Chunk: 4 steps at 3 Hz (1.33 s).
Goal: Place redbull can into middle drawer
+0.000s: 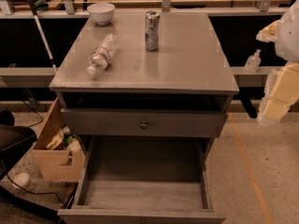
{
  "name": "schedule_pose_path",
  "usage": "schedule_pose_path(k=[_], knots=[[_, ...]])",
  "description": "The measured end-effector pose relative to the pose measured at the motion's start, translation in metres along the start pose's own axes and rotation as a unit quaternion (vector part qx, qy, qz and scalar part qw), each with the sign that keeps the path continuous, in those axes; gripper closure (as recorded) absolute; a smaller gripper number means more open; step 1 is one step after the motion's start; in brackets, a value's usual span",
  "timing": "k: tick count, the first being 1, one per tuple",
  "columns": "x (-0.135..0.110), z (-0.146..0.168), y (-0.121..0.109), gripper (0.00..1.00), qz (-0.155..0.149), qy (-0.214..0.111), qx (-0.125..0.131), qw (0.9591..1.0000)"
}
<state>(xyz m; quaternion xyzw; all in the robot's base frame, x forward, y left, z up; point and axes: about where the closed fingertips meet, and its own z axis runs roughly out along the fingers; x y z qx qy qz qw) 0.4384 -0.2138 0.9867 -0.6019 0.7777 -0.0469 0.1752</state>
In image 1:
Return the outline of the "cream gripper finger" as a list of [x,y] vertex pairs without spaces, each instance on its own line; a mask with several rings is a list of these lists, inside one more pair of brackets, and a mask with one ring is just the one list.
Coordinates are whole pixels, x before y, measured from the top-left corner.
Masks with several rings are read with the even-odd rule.
[[272,69],[266,79],[258,123],[269,126],[280,122],[298,100],[299,63],[287,62],[279,70]]

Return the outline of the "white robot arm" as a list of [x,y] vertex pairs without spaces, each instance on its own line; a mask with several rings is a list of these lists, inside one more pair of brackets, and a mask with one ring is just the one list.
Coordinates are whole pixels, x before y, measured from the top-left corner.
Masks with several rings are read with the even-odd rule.
[[276,55],[287,62],[266,80],[257,120],[268,126],[280,122],[299,100],[299,0],[278,21],[260,30],[256,39],[274,42]]

